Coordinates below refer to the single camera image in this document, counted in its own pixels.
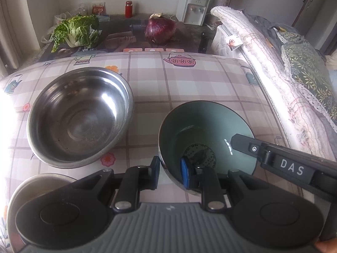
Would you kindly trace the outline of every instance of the green ceramic bowl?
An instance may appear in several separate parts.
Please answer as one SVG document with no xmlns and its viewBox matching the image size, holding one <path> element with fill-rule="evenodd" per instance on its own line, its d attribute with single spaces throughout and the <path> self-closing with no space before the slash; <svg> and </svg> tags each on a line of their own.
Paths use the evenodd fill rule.
<svg viewBox="0 0 337 253">
<path fill-rule="evenodd" d="M 252 174 L 256 158 L 230 146 L 232 136 L 237 133 L 254 138 L 247 123 L 228 107 L 210 101 L 184 103 L 173 109 L 161 124 L 158 139 L 161 163 L 169 177 L 179 183 L 182 183 L 183 155 L 196 164 L 214 168 L 217 173 L 239 169 Z"/>
</svg>

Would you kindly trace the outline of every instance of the gray ribbed surface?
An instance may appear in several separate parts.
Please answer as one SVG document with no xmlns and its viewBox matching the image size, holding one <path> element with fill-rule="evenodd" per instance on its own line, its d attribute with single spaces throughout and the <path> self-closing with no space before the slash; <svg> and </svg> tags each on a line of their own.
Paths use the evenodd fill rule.
<svg viewBox="0 0 337 253">
<path fill-rule="evenodd" d="M 56 251 L 27 246 L 22 253 Z M 241 238 L 226 217 L 203 211 L 198 203 L 142 203 L 130 214 L 117 215 L 96 240 L 62 253 L 317 253 L 313 247 L 279 251 Z"/>
</svg>

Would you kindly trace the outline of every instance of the leafy green vegetable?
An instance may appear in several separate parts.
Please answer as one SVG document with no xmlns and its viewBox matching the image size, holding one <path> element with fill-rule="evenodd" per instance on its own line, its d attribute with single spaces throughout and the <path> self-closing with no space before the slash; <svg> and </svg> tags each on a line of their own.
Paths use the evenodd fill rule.
<svg viewBox="0 0 337 253">
<path fill-rule="evenodd" d="M 62 21 L 53 33 L 55 41 L 52 52 L 55 52 L 59 45 L 65 41 L 70 47 L 85 46 L 92 48 L 98 41 L 99 21 L 95 15 L 75 16 Z"/>
</svg>

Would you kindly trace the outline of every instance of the pink flower print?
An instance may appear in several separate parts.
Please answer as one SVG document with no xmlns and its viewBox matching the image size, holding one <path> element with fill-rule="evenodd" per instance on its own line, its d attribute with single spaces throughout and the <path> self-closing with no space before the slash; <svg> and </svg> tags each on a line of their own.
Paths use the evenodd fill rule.
<svg viewBox="0 0 337 253">
<path fill-rule="evenodd" d="M 107 153 L 101 158 L 102 165 L 106 167 L 112 166 L 116 161 L 116 158 L 113 153 Z"/>
<path fill-rule="evenodd" d="M 22 110 L 27 111 L 27 110 L 29 110 L 29 108 L 30 108 L 30 103 L 27 103 L 23 106 Z"/>
</svg>

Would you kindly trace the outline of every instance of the red bottle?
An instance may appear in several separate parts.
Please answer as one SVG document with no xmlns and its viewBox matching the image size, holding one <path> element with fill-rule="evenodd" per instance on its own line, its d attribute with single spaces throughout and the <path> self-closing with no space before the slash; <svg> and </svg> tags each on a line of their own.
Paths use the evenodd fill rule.
<svg viewBox="0 0 337 253">
<path fill-rule="evenodd" d="M 132 17 L 132 1 L 126 1 L 125 5 L 125 18 Z"/>
</svg>

